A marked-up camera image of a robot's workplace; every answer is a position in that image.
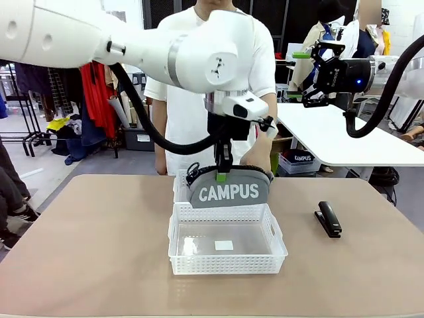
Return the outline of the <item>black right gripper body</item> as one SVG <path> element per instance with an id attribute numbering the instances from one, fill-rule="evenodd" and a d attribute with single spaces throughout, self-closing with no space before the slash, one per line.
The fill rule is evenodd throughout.
<path id="1" fill-rule="evenodd" d="M 362 93 L 368 86 L 371 65 L 368 59 L 336 59 L 328 66 L 329 93 Z"/>

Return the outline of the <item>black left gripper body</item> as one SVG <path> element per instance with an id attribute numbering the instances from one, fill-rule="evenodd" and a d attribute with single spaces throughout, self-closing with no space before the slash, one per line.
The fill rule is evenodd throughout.
<path id="1" fill-rule="evenodd" d="M 249 135 L 249 122 L 232 116 L 221 116 L 208 112 L 207 132 L 209 133 L 208 146 L 213 146 L 219 141 L 245 141 Z"/>

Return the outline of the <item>person's left hand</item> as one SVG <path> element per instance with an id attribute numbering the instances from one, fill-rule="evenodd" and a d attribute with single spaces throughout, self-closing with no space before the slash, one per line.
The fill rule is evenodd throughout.
<path id="1" fill-rule="evenodd" d="M 268 139 L 257 140 L 252 148 L 240 159 L 240 165 L 256 166 L 269 173 L 271 168 L 272 142 Z"/>

